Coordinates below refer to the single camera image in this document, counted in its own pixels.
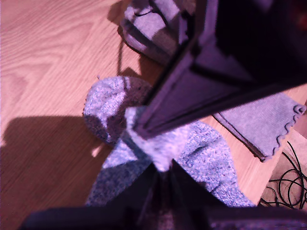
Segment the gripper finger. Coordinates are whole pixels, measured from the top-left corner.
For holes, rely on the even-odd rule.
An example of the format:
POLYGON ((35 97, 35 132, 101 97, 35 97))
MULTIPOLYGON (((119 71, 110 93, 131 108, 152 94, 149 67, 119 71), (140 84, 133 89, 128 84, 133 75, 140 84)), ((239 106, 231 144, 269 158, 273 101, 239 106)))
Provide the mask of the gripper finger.
POLYGON ((138 134, 162 134, 243 103, 250 74, 214 40, 188 46, 173 59, 134 125, 138 134))
POLYGON ((176 230, 211 230, 208 211, 226 205, 172 160, 172 209, 176 230))
POLYGON ((141 137, 153 138, 202 117, 300 86, 300 82, 248 84, 165 82, 156 86, 141 114, 141 137))
POLYGON ((106 230, 143 230, 147 224, 148 209, 151 206, 158 182, 154 165, 146 170, 122 193, 106 205, 110 217, 106 230))

